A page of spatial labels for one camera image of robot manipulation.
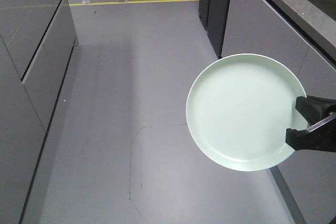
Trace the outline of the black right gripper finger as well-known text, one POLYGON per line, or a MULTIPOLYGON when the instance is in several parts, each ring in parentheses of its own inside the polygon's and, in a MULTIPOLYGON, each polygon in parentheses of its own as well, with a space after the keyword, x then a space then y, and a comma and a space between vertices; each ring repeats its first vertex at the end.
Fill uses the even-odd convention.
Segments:
POLYGON ((335 100, 300 96, 296 98, 295 108, 309 124, 316 124, 335 113, 335 100))
POLYGON ((305 130, 286 129, 285 142, 295 151, 335 153, 335 119, 323 119, 305 130))

